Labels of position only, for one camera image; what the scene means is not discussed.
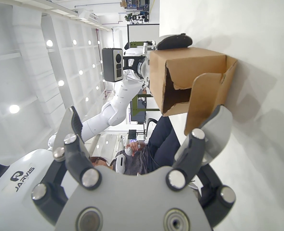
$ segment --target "gray shirt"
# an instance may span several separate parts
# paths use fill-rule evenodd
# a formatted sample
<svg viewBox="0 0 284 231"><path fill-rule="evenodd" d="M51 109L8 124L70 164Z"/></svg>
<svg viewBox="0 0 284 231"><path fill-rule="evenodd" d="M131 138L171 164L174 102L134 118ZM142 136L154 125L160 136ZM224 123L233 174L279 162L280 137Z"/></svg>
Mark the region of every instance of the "gray shirt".
<svg viewBox="0 0 284 231"><path fill-rule="evenodd" d="M135 152L135 155L128 156L125 151L117 153L116 157L124 153L125 155L125 175L137 175L137 173L143 175L147 174L147 164L149 159L149 148L146 146L141 151ZM112 162L113 170L115 171L116 161Z"/></svg>

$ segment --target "ceiling light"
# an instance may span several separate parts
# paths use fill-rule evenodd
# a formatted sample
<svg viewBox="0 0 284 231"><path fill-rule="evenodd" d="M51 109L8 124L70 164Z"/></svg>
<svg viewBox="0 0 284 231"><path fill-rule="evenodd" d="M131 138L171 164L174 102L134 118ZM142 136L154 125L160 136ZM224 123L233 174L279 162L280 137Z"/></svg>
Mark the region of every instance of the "ceiling light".
<svg viewBox="0 0 284 231"><path fill-rule="evenodd" d="M47 45L47 46L53 46L53 43L52 43L51 40L47 40L46 45Z"/></svg>
<svg viewBox="0 0 284 231"><path fill-rule="evenodd" d="M63 86L63 85L64 85L64 81L63 81L63 80L60 80L60 81L58 82L58 85L59 85L59 86Z"/></svg>
<svg viewBox="0 0 284 231"><path fill-rule="evenodd" d="M17 106L17 105L12 105L12 106L9 107L9 111L10 111L12 114L18 113L19 109L20 109L20 108L19 108L19 106Z"/></svg>

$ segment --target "box flap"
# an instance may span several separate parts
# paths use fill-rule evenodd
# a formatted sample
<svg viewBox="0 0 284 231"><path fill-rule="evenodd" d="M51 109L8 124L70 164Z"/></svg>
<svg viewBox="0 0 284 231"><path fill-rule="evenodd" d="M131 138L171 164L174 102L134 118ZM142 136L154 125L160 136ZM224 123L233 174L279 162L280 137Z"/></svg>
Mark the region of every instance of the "box flap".
<svg viewBox="0 0 284 231"><path fill-rule="evenodd" d="M217 98L215 100L213 110L216 108L217 105L225 103L225 100L228 96L228 91L230 90L233 81L233 76L237 65L237 59L227 56L227 65L229 68L221 79L221 85L218 89Z"/></svg>
<svg viewBox="0 0 284 231"><path fill-rule="evenodd" d="M226 72L226 55L202 48L190 47L164 50L159 55L166 59L175 89L189 89L196 77L203 73Z"/></svg>
<svg viewBox="0 0 284 231"><path fill-rule="evenodd" d="M192 85L185 135L198 128L214 111L217 105L224 104L231 87L237 59L226 56L228 70L220 74L205 73L197 77Z"/></svg>
<svg viewBox="0 0 284 231"><path fill-rule="evenodd" d="M205 73L198 76L192 85L185 135L198 128L212 113L221 85L221 74Z"/></svg>
<svg viewBox="0 0 284 231"><path fill-rule="evenodd" d="M189 109L189 102L177 103L166 111L163 116L172 116L177 114L187 113Z"/></svg>

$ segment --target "torn cardboard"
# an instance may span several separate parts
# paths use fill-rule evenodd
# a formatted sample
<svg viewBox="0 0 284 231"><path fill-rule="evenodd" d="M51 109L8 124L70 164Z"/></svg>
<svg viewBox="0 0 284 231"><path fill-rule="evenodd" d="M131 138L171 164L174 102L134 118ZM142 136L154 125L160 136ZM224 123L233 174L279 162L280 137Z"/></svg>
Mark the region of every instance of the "torn cardboard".
<svg viewBox="0 0 284 231"><path fill-rule="evenodd" d="M150 91L163 116L187 113L185 135L224 104L237 60L189 47L152 51Z"/></svg>

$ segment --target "white table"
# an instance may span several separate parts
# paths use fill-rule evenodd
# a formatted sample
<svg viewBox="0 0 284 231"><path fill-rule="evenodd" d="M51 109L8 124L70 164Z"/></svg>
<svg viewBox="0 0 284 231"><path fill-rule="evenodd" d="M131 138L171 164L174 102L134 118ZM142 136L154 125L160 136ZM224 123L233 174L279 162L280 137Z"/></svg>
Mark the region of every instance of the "white table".
<svg viewBox="0 0 284 231"><path fill-rule="evenodd" d="M169 118L176 133L176 136L179 140L179 143L182 144L186 139L184 130L186 125L187 113L179 115L170 115Z"/></svg>

